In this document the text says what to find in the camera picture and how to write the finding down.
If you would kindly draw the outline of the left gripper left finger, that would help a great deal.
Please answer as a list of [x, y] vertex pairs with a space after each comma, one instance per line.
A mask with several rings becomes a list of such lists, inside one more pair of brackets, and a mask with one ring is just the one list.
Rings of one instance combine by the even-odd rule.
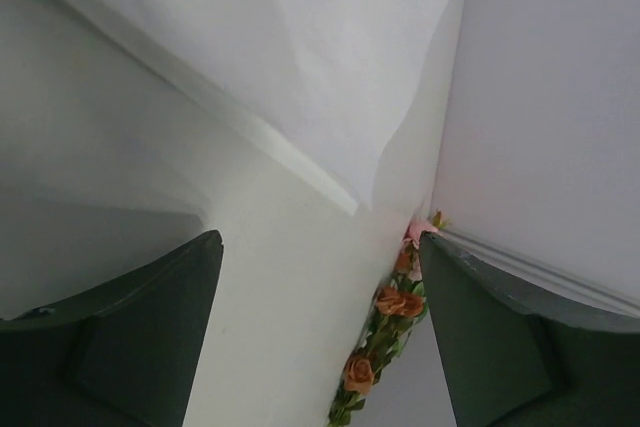
[[4, 426], [180, 426], [223, 258], [206, 231], [163, 257], [1, 323]]

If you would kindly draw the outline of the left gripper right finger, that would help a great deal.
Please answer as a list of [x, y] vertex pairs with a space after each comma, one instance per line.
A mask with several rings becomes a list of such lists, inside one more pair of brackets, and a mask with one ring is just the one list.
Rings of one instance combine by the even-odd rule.
[[639, 321], [422, 235], [426, 298], [460, 426], [636, 426]]

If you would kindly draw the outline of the pink rose stem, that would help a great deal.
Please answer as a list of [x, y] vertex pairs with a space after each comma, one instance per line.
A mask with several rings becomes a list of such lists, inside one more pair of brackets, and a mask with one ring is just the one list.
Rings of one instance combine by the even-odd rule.
[[438, 210], [430, 219], [413, 221], [407, 228], [395, 269], [406, 275], [412, 282], [422, 280], [419, 261], [419, 243], [424, 232], [437, 234], [449, 225], [450, 221]]

